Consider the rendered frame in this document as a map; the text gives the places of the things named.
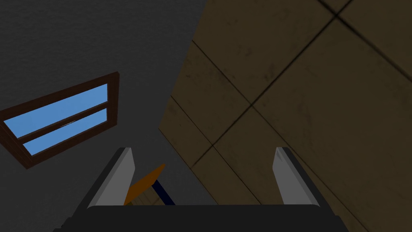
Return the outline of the brown framed window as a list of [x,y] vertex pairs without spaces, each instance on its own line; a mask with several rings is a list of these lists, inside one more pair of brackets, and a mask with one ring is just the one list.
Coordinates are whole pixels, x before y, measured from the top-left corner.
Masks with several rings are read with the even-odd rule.
[[0,111],[0,144],[29,169],[117,125],[118,72]]

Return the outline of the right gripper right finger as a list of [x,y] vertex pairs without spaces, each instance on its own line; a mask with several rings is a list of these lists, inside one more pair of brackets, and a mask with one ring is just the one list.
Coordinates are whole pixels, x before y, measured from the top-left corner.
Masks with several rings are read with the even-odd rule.
[[287,147],[277,147],[272,164],[282,201],[286,205],[317,205],[311,180]]

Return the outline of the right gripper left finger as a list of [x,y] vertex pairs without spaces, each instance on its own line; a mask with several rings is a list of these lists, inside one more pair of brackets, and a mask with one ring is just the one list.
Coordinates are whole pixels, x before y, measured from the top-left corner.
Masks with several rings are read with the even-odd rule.
[[123,205],[134,172],[132,149],[119,148],[87,193],[86,208],[96,205]]

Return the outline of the orange wooden furniture piece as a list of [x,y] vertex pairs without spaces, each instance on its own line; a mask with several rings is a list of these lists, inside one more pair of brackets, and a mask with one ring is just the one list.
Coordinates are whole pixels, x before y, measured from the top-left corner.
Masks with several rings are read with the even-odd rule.
[[158,181],[165,164],[160,165],[129,189],[124,205],[175,205]]

